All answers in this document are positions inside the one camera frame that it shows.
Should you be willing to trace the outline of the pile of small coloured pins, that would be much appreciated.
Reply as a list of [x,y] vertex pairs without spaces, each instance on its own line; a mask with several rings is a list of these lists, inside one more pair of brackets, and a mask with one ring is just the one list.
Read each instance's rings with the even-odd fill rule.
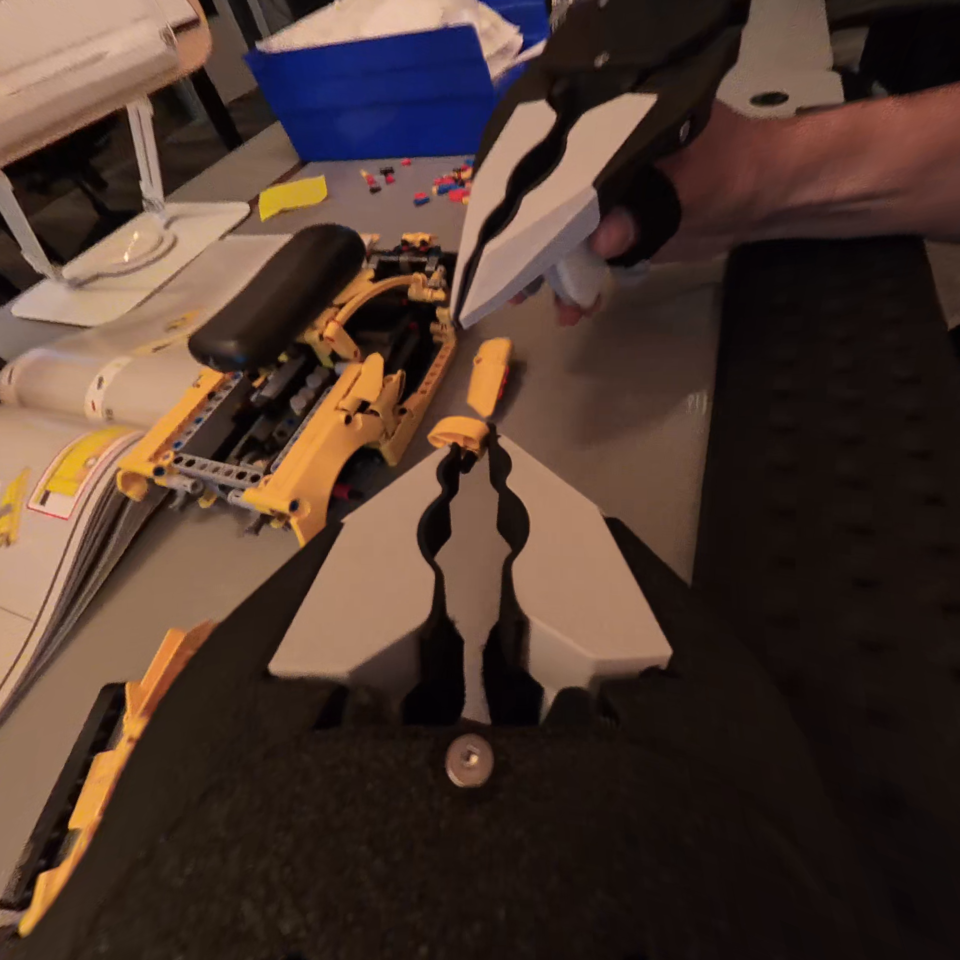
[[473,155],[452,157],[410,157],[369,161],[359,176],[371,195],[383,191],[400,194],[411,207],[424,208],[436,201],[465,205],[474,180]]

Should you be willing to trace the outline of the yellow brick toy car model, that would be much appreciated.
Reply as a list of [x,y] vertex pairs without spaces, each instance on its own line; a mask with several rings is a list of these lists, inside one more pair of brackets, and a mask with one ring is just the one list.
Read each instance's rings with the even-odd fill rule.
[[362,498],[363,470],[395,467],[451,366],[456,253],[414,231],[387,249],[360,234],[366,262],[294,343],[267,366],[197,380],[138,440],[116,476],[141,500],[148,481],[187,488],[208,507],[247,511],[301,546],[331,505]]

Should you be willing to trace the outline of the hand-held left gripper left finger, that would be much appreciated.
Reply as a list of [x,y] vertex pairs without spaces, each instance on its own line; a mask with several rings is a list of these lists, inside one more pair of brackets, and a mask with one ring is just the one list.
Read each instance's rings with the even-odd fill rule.
[[435,451],[346,517],[273,654],[272,676],[373,690],[408,724],[461,719],[464,641],[437,558],[464,456]]

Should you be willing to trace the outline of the yellow paper scrap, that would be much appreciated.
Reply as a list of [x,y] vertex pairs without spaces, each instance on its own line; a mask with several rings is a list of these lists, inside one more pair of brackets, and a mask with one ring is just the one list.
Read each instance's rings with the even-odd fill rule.
[[267,222],[285,212],[315,207],[328,196],[329,187],[323,174],[275,184],[259,194],[257,210],[260,222]]

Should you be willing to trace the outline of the blue plastic bin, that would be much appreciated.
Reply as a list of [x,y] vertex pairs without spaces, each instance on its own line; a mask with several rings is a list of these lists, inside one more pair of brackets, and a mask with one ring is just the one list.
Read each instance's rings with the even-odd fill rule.
[[487,1],[523,48],[492,77],[468,27],[264,53],[246,66],[304,162],[473,155],[502,94],[549,34],[549,3]]

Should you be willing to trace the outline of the small yellow curved panel brick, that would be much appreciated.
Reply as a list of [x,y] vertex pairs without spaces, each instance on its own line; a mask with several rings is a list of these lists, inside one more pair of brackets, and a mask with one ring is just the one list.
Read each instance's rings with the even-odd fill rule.
[[427,440],[434,449],[456,446],[463,453],[480,458],[486,450],[489,434],[490,426],[482,419],[448,415],[431,428]]

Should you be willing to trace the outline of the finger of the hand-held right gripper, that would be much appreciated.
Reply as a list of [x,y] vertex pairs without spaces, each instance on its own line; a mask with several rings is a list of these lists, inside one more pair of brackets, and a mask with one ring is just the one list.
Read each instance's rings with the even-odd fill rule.
[[455,322],[477,322],[508,297],[520,259],[505,251],[507,227],[543,171],[542,146],[557,115],[546,100],[519,103],[474,170],[450,291]]
[[595,182],[657,100],[656,93],[627,92],[575,119],[553,108],[557,122],[541,146],[542,171],[530,180],[506,230],[505,252],[519,259],[508,296],[483,318],[458,321],[461,329],[475,326],[537,280],[565,304],[596,304],[609,271],[588,244],[602,217]]

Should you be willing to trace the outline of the long black beam brick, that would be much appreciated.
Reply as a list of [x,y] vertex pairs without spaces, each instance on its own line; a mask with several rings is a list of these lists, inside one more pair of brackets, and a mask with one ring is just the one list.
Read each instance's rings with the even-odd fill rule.
[[57,867],[66,856],[69,826],[94,758],[114,747],[126,711],[126,684],[103,686],[81,726],[44,807],[6,883],[1,906],[27,909],[41,874]]

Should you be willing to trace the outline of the building instruction booklet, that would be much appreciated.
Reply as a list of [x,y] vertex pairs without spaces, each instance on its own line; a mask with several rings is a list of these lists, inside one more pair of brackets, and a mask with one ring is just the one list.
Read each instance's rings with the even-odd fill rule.
[[168,496],[121,492],[123,458],[200,375],[187,340],[290,235],[215,242],[124,317],[67,333],[2,370],[1,704],[6,717]]

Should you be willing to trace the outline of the person's right hand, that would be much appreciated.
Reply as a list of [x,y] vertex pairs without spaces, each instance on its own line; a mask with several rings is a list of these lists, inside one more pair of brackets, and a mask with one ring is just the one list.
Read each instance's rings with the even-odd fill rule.
[[[677,231],[653,255],[655,265],[714,259],[747,230],[750,207],[746,179],[748,148],[757,145],[753,121],[715,101],[700,136],[668,156],[656,169],[674,188],[680,206]],[[611,210],[589,238],[597,256],[611,260],[629,255],[642,240],[643,227],[629,207]],[[565,304],[555,295],[557,322],[575,326],[595,306]]]

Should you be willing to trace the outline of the instruction sheet on stand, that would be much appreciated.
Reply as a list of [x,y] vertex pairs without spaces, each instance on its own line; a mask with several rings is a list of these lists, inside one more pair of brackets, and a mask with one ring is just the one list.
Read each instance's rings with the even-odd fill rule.
[[143,211],[64,266],[39,237],[1,175],[1,211],[21,255],[42,277],[18,294],[11,313],[23,320],[81,329],[119,319],[246,220],[246,201],[170,202],[165,198],[153,108],[147,97],[126,105]]

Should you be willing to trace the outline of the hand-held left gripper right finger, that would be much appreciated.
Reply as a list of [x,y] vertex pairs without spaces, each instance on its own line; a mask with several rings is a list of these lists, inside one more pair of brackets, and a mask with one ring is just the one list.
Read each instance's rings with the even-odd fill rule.
[[539,724],[566,690],[669,666],[671,646],[605,514],[510,438],[488,437],[496,531],[508,547],[484,648],[494,724]]

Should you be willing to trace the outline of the pile of yellow bricks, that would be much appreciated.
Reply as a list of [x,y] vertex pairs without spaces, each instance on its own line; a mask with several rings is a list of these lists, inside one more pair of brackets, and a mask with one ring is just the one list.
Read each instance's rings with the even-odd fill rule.
[[206,643],[217,622],[203,621],[190,630],[168,630],[141,678],[125,682],[126,710],[116,742],[97,754],[70,817],[65,857],[43,872],[27,909],[19,912],[15,934],[24,939],[49,913],[90,849],[114,796],[116,786],[139,740],[174,681]]

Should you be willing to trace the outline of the grey desk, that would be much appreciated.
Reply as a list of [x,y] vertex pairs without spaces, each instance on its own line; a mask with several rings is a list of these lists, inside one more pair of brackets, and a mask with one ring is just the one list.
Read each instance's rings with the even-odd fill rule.
[[[781,83],[793,64],[790,42],[804,44],[826,26],[800,26],[822,2],[753,2],[740,65]],[[798,10],[797,26],[791,23]],[[695,527],[709,432],[719,307],[707,281],[714,265],[654,268],[653,279],[610,293],[598,316],[558,330],[546,288],[526,306],[487,316],[466,331],[454,369],[433,409],[452,414],[467,376],[467,348],[504,333],[527,366],[510,380],[506,437],[607,514],[652,534],[654,551],[682,574],[692,570]],[[453,504],[454,536],[440,551],[454,594],[454,618],[466,639],[468,670],[494,617],[494,559],[505,555],[484,526],[494,495],[476,479]],[[146,668],[167,627],[221,619],[283,566],[299,547],[292,533],[244,534],[226,508],[158,512],[78,619],[45,673],[2,724],[2,888],[11,877],[89,708],[104,685]]]

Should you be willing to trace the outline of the black foam capsule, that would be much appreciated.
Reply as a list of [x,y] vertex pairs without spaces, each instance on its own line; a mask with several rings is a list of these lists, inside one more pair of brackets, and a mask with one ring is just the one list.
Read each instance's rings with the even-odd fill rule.
[[221,374],[274,362],[355,279],[366,250],[361,235],[341,224],[298,231],[190,336],[189,353]]

